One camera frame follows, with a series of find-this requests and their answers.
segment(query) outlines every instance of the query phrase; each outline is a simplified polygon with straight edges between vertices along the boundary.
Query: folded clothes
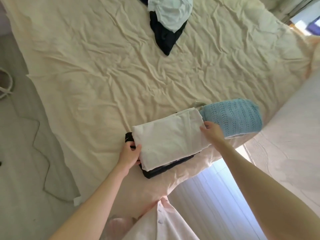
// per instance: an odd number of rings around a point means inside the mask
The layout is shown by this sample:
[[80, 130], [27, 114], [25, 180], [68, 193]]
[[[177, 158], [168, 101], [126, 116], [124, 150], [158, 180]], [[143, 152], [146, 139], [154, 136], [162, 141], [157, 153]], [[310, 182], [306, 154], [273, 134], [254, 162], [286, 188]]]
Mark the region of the folded clothes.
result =
[[201, 133], [200, 126], [204, 126], [204, 123], [195, 108], [133, 126], [134, 141], [142, 145], [142, 169], [150, 171], [208, 147], [210, 143]]
[[202, 107], [204, 121], [219, 124], [225, 137], [256, 133], [262, 129], [258, 105], [248, 99], [234, 99]]
[[[134, 138], [132, 137], [132, 132], [128, 132], [128, 133], [125, 134], [125, 142], [127, 142], [127, 141], [134, 141]], [[152, 169], [150, 171], [143, 170], [141, 164], [139, 164], [139, 166], [140, 166], [140, 168], [142, 170], [143, 175], [146, 178], [150, 179], [150, 178], [153, 178], [154, 176], [159, 175], [160, 173], [164, 173], [165, 171], [173, 168], [176, 165], [179, 165], [179, 164], [181, 164], [183, 162], [188, 161], [189, 159], [191, 159], [193, 157], [194, 157], [194, 155], [191, 155], [191, 156], [188, 156], [188, 157], [184, 157], [184, 158], [181, 158], [181, 159], [179, 159], [177, 161], [173, 161], [173, 162], [171, 162], [169, 164], [166, 164], [166, 165], [157, 167], [155, 169]]]

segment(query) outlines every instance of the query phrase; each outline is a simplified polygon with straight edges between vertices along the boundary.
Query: pink shirt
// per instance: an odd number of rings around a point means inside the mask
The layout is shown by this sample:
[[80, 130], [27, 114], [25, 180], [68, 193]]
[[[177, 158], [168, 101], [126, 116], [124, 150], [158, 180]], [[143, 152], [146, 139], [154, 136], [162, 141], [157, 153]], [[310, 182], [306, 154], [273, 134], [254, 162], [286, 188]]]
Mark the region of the pink shirt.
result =
[[159, 200], [137, 222], [133, 218], [110, 220], [102, 236], [107, 240], [199, 240], [167, 198]]

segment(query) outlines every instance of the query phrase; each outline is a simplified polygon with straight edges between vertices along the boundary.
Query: person's right hand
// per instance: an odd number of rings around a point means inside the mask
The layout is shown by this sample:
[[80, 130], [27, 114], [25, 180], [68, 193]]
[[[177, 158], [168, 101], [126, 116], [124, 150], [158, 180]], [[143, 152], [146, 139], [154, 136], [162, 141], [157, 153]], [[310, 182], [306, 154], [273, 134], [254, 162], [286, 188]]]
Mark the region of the person's right hand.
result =
[[221, 143], [225, 142], [224, 135], [220, 125], [211, 121], [205, 121], [204, 126], [200, 126], [200, 130], [206, 137], [206, 139], [214, 146], [217, 147]]

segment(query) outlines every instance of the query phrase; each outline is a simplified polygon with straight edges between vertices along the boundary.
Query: stack of clothes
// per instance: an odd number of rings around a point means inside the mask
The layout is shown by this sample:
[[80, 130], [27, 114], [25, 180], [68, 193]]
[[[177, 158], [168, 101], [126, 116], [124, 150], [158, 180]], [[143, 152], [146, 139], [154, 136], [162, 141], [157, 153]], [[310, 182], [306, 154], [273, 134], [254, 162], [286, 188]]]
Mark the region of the stack of clothes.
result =
[[262, 129], [259, 107], [247, 99], [234, 99], [183, 110], [163, 119], [133, 126], [125, 141], [142, 145], [140, 168], [152, 178], [192, 157], [210, 143], [199, 127], [203, 121], [220, 125], [225, 138], [257, 133]]
[[150, 27], [154, 32], [155, 41], [168, 56], [186, 27], [192, 12], [193, 0], [141, 1], [148, 6]]

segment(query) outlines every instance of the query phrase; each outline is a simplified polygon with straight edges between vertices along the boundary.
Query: wrinkled sheet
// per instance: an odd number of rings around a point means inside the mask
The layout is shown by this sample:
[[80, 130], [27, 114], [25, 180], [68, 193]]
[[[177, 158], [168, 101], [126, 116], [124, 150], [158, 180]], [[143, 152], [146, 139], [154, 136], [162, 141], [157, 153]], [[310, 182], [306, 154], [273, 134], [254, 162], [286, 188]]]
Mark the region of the wrinkled sheet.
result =
[[[168, 57], [139, 0], [2, 2], [83, 199], [117, 163], [132, 126], [196, 101], [236, 98], [258, 104], [266, 124], [306, 79], [313, 57], [313, 47], [258, 0], [194, 0]], [[139, 215], [218, 158], [210, 146], [152, 179], [132, 168], [111, 214]]]

